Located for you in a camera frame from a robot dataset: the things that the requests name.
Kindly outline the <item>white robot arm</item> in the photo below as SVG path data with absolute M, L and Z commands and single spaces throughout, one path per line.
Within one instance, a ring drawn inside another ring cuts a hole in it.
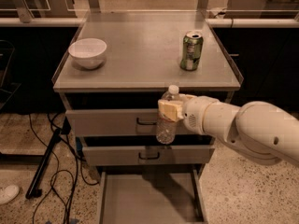
M 261 165 L 287 161 L 299 166 L 299 119 L 266 102 L 241 107 L 207 96 L 181 94 L 158 101 L 166 118 L 187 130 L 209 135 L 241 156 Z

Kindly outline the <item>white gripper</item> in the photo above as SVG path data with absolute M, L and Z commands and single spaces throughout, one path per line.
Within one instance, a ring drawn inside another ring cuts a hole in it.
M 158 101 L 159 112 L 166 118 L 177 122 L 183 119 L 185 127 L 194 133 L 204 134 L 204 115 L 207 108 L 218 99 L 207 96 L 180 95 L 181 101 Z

